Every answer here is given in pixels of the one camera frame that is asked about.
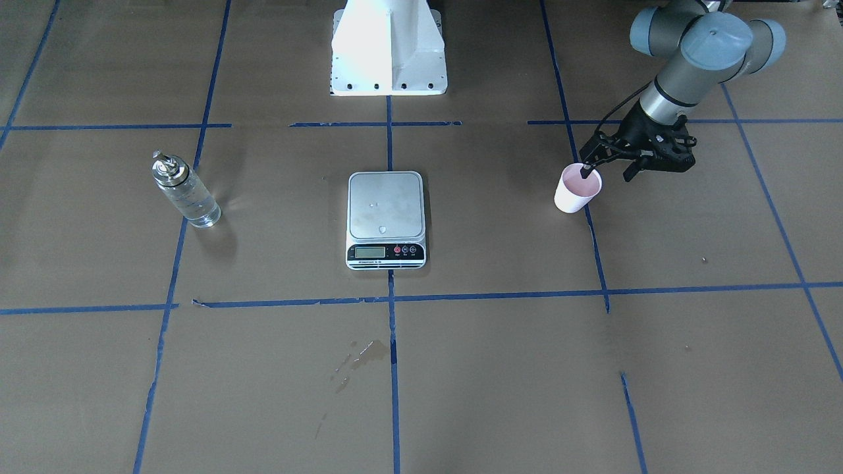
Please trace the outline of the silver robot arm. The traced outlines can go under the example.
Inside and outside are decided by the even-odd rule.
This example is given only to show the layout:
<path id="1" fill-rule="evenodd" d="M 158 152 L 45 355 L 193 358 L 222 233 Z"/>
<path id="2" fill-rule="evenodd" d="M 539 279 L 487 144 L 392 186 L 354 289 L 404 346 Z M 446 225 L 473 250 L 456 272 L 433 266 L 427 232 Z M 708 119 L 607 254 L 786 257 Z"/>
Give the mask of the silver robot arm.
<path id="1" fill-rule="evenodd" d="M 671 1 L 641 10 L 630 27 L 630 45 L 665 66 L 628 100 L 632 108 L 608 135 L 596 126 L 579 150 L 581 177 L 600 165 L 629 161 L 625 181 L 642 171 L 683 173 L 695 164 L 697 144 L 688 114 L 717 85 L 761 72 L 786 50 L 786 31 L 772 19 L 745 21 L 728 1 Z"/>

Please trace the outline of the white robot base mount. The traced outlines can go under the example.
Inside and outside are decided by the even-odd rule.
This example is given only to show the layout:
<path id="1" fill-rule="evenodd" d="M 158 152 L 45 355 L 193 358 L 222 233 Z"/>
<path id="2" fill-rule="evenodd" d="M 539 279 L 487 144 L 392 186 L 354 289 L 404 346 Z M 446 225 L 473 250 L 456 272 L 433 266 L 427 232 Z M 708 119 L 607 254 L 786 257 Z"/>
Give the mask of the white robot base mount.
<path id="1" fill-rule="evenodd" d="M 430 96 L 449 88 L 442 15 L 427 1 L 348 1 L 333 15 L 329 92 Z"/>

